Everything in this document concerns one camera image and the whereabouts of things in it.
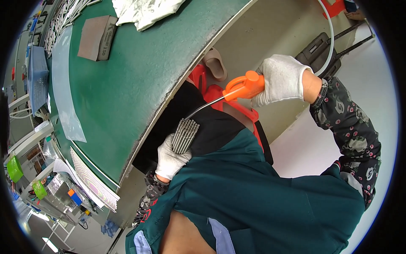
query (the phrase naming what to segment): sanding sponge block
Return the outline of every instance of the sanding sponge block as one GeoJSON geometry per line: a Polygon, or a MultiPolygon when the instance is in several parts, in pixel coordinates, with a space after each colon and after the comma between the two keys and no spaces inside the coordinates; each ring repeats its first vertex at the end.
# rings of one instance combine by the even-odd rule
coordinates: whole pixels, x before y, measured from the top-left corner
{"type": "Polygon", "coordinates": [[[87,19],[82,28],[78,56],[93,61],[108,60],[117,20],[110,15],[87,19]]]}

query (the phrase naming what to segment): dark pants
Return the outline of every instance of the dark pants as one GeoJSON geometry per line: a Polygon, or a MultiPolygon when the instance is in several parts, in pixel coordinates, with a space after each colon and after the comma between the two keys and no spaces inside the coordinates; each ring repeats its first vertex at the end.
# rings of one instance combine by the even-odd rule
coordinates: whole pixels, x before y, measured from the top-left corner
{"type": "MultiPolygon", "coordinates": [[[[165,138],[176,131],[181,118],[187,117],[198,107],[206,104],[200,91],[191,83],[184,82],[174,98],[152,128],[133,161],[133,166],[143,173],[154,170],[158,162],[157,148],[165,138]]],[[[193,156],[208,154],[222,148],[245,128],[227,113],[206,107],[192,119],[200,124],[190,150],[193,156]]]]}

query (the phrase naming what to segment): person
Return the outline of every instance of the person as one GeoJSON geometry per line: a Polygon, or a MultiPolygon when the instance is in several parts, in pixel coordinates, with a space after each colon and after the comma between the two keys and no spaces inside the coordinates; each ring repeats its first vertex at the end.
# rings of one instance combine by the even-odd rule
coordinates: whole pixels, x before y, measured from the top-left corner
{"type": "Polygon", "coordinates": [[[180,117],[206,103],[185,82],[148,137],[164,141],[155,147],[155,172],[145,177],[127,254],[339,253],[347,247],[376,193],[378,133],[338,78],[320,79],[284,55],[265,59],[257,72],[265,90],[253,106],[292,98],[310,103],[316,124],[333,132],[342,156],[320,176],[281,178],[252,132],[210,107],[193,117],[201,128],[190,150],[175,154],[170,133],[180,117]]]}

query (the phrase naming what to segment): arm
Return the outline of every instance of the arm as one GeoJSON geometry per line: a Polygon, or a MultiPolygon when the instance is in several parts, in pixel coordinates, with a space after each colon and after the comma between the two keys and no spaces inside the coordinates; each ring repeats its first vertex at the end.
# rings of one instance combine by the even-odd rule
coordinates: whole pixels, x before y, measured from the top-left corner
{"type": "Polygon", "coordinates": [[[343,84],[337,78],[322,80],[310,67],[284,55],[265,59],[257,73],[264,76],[265,90],[252,98],[253,106],[292,98],[312,104],[313,119],[319,127],[331,129],[343,155],[341,178],[359,191],[367,209],[375,195],[381,145],[369,118],[343,84]]]}
{"type": "Polygon", "coordinates": [[[136,216],[132,221],[133,228],[136,228],[137,225],[142,221],[145,212],[149,209],[150,204],[168,191],[169,181],[168,183],[164,183],[154,176],[156,175],[152,171],[145,175],[147,191],[140,199],[139,208],[137,209],[136,216]]]}
{"type": "Polygon", "coordinates": [[[132,222],[132,227],[143,221],[146,211],[152,202],[168,191],[169,182],[174,175],[192,158],[192,153],[176,154],[172,151],[172,138],[174,134],[166,137],[165,141],[158,147],[158,165],[155,173],[148,172],[145,176],[147,191],[140,199],[140,206],[132,222]]]}
{"type": "MultiPolygon", "coordinates": [[[[343,155],[339,158],[340,175],[343,176],[343,172],[346,172],[346,178],[351,178],[351,174],[357,180],[367,209],[376,192],[375,183],[380,165],[381,144],[378,133],[365,112],[351,100],[350,93],[336,77],[329,78],[328,81],[306,82],[303,74],[303,91],[303,98],[312,103],[310,113],[316,124],[325,130],[331,129],[334,134],[334,140],[343,155]]],[[[353,179],[346,181],[359,189],[359,186],[354,186],[353,179]]]]}

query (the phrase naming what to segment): bundle of metal rods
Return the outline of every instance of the bundle of metal rods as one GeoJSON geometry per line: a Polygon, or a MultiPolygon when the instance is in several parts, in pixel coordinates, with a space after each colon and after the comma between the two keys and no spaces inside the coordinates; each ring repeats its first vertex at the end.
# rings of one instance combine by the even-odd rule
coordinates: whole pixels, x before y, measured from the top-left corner
{"type": "Polygon", "coordinates": [[[180,120],[178,127],[176,128],[175,135],[172,139],[172,150],[176,154],[184,154],[190,147],[200,124],[197,124],[194,120],[180,120]]]}

